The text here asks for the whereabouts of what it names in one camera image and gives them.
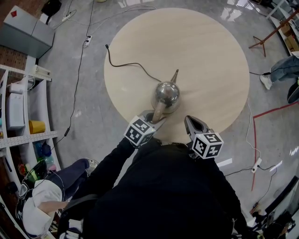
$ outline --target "wooden stand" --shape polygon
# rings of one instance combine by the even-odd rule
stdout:
[[[250,49],[250,48],[253,48],[253,47],[257,46],[257,45],[262,45],[262,46],[263,46],[263,54],[264,54],[264,56],[266,57],[266,50],[265,50],[265,46],[264,46],[265,41],[267,41],[271,36],[273,36],[276,32],[278,32],[278,30],[281,29],[281,28],[282,28],[282,27],[283,27],[283,26],[284,26],[290,19],[292,19],[297,13],[299,13],[299,8],[298,8],[295,12],[293,12],[293,13],[291,14],[291,16],[289,16],[285,21],[283,21],[283,22],[280,24],[280,26],[279,26],[278,28],[276,28],[276,29],[275,29],[274,31],[272,31],[268,36],[266,36],[265,39],[260,40],[259,38],[253,36],[255,39],[258,39],[260,42],[258,42],[258,43],[256,43],[256,44],[250,46],[249,49]]]

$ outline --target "jeans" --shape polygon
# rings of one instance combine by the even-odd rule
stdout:
[[[299,77],[299,59],[296,56],[282,59],[271,67],[270,79],[272,82],[297,77]]]
[[[79,159],[71,166],[50,174],[46,179],[55,183],[63,192],[63,201],[72,197],[79,185],[87,178],[85,169],[89,168],[87,159]]]

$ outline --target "round wooden table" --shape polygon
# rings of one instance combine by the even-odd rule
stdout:
[[[164,8],[144,13],[117,33],[109,49],[113,64],[138,62],[161,81],[179,69],[182,103],[167,115],[155,138],[189,142],[186,115],[220,133],[246,103],[249,69],[240,45],[220,23],[199,12]],[[107,54],[104,76],[111,101],[128,122],[153,109],[150,99],[158,82],[139,66],[113,67]]]

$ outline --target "concrete floor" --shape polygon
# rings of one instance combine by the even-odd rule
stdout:
[[[92,22],[99,21],[129,7],[141,4],[156,8],[181,7],[204,13],[225,26],[236,38],[247,58],[251,72],[264,73],[288,53],[281,37],[275,34],[265,44],[267,57],[260,47],[248,49],[255,43],[253,35],[264,38],[274,27],[260,15],[247,0],[108,0],[94,3]],[[51,26],[61,22],[65,6],[63,1],[60,11],[53,17]],[[77,9],[72,19],[88,24],[92,7],[91,0],[74,0],[71,10]],[[118,15],[106,21],[93,34],[93,40],[84,50],[80,70],[80,80],[76,95],[76,108],[68,136],[56,147],[62,166],[66,167],[82,157],[101,161],[122,139],[127,122],[113,106],[104,82],[103,66],[106,55],[105,44],[110,44],[116,33],[131,19],[145,11],[132,11]],[[98,24],[90,27],[90,32]],[[60,139],[70,123],[73,108],[73,94],[78,77],[78,65],[82,42],[85,40],[87,26],[74,21],[67,21],[56,30],[53,48],[40,59],[40,65],[52,71],[52,83],[49,84],[49,111],[52,129],[59,132]],[[249,103],[252,115],[286,105],[286,95],[293,80],[278,82],[267,91],[256,75],[250,75]],[[281,111],[264,115],[256,119],[257,146],[262,152],[261,167],[276,165],[281,160],[278,172],[273,177],[267,196],[260,202],[266,207],[295,175],[298,167],[298,155],[294,151],[298,146],[299,116],[298,105],[292,105]],[[224,174],[254,164],[254,150],[246,143],[245,136],[249,123],[249,109],[245,105],[237,120],[221,133],[225,141],[224,149],[217,162],[233,159],[233,163],[221,168]],[[253,126],[249,129],[248,140],[254,144]],[[128,160],[122,174],[130,165]],[[253,175],[243,171],[228,176],[235,189],[243,209],[249,211],[252,205],[267,191],[271,174],[258,170],[255,186],[251,191]]]

